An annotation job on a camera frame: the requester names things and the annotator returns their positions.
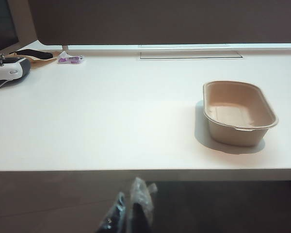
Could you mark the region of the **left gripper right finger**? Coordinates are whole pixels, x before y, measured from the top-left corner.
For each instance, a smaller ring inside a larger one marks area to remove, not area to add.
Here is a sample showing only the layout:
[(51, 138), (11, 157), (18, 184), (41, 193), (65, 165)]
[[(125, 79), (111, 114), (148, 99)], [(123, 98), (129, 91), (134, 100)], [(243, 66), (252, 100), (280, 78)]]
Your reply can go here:
[(129, 232), (152, 233), (154, 196), (158, 188), (155, 183), (147, 185), (136, 177), (130, 189)]

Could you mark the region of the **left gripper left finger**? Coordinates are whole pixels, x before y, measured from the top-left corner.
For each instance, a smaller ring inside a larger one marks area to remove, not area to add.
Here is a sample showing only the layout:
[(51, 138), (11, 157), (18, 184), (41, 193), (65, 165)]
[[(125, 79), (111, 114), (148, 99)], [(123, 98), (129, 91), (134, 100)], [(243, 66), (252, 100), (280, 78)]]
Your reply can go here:
[(99, 224), (96, 233), (122, 233), (126, 219), (126, 199), (123, 192), (119, 192), (113, 205)]

